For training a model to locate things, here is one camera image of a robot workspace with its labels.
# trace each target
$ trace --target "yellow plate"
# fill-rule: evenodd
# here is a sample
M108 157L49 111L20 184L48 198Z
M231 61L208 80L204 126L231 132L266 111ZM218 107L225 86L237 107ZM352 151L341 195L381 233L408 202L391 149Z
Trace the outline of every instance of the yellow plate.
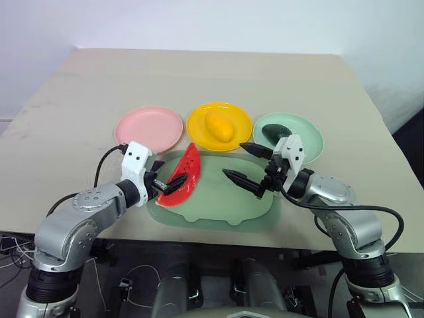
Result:
M236 105L214 102L196 108L187 118L186 127L192 141L200 147L213 151L230 151L237 149L241 142L249 140L253 125L246 112ZM220 132L219 127L223 127L225 131ZM232 135L230 141L223 142L229 134Z

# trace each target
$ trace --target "yellow mango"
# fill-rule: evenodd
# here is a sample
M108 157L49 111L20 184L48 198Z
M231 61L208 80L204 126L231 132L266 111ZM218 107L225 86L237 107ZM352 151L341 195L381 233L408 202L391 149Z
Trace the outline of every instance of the yellow mango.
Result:
M210 111L205 116L206 129L221 142L230 142L234 136L234 127L220 114Z

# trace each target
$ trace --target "green tray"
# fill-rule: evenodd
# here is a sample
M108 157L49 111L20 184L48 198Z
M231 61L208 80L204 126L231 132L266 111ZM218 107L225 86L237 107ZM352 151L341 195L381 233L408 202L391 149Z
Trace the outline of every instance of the green tray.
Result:
M169 152L162 158L164 161L169 162L170 164L168 166L164 166L160 169L158 178L160 180L167 180L171 174L171 172L174 170L176 164L178 163L178 158L181 158L183 155L183 151L174 151ZM266 165L265 160L261 160L259 158L253 157L248 154L235 154L235 153L226 153L226 154L217 154L216 152L200 152L201 156L206 156L206 159L208 156L216 156L216 157L227 157L227 158L236 158L241 160L246 160L249 162L252 162L261 168L264 168ZM261 173L260 176L249 176L254 179L259 179L256 181L260 181L260 178L263 176ZM234 185L234 191L238 191L239 189ZM185 227L185 228L191 228L191 229L209 229L209 230L220 230L220 231L238 231L238 232L262 232L262 231L269 231L278 221L281 214L281 200L277 197L274 197L271 193L268 193L267 195L271 195L271 197L268 197L268 201L270 202L270 208L267 212L265 212L262 216L256 217L254 219L248 219L244 220L238 225L230 225L226 221L218 221L218 220L210 220L210 219L198 219L194 222L188 222L186 219L177 213L181 213L181 211L177 211L177 213L171 212L161 206L158 206L155 204L155 202L149 201L146 205L148 212L150 215L158 222L174 226L174 227Z

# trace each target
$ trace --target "floor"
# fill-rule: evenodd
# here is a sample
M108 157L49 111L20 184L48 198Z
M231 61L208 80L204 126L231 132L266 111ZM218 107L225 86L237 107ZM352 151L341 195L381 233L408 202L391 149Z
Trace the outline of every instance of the floor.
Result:
M412 118L395 135L407 157L417 178L423 185L423 111ZM315 298L318 317L327 316L328 294L333 278L339 271L340 264L326 265L318 268L293 271L290 260L295 254L293 250L273 248L252 248L242 246L215 246L204 244L173 244L160 242L131 242L115 241L110 252L115 253L117 262L113 266L106 263L98 264L99 281L106 303L111 287L116 286L127 272L140 264L149 264L157 268L163 276L169 267L180 262L194 262L205 269L202 279L205 295L204 307L230 306L233 302L228 298L229 264L235 258L255 258L267 266L276 278L281 289L286 286L310 285ZM18 268L14 265L2 268L10 263L9 258L2 259L0 254L0 286L14 276ZM394 272L399 276L402 284L423 297L424 295L424 254L390 254L390 262ZM28 280L29 270L22 272L10 284L0 289L0 317L14 317L21 291ZM134 302L150 305L153 302L157 278L150 268L135 270L130 278L134 282L131 299ZM334 304L333 317L347 318L346 301L350 294L346 284L341 280ZM82 317L104 317L102 300L97 287L97 280L93 262L88 263L83 272L81 289L77 307L82 311ZM424 318L422 309L414 309L415 318ZM121 317L149 317L148 308L137 307L124 303Z

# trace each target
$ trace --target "light green plate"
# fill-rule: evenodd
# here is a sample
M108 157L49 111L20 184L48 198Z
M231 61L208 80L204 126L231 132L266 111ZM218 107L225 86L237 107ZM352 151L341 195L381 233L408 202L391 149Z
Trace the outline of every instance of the light green plate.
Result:
M258 119L253 127L253 140L257 144L273 149L275 145L262 134L262 127L268 124L280 124L298 134L305 149L305 161L308 164L317 159L324 149L324 139L317 127L307 119L290 113L271 113Z
M175 151L165 155L166 164L161 167L158 178L167 180L182 154ZM238 170L259 182L264 176L266 161L246 154L210 152L201 152L201 159L201 177L190 198L177 207L167 208L150 201L147 209L154 219L177 227L240 232L267 231L277 223L280 199L268 192L259 200L237 187L221 171L222 168Z

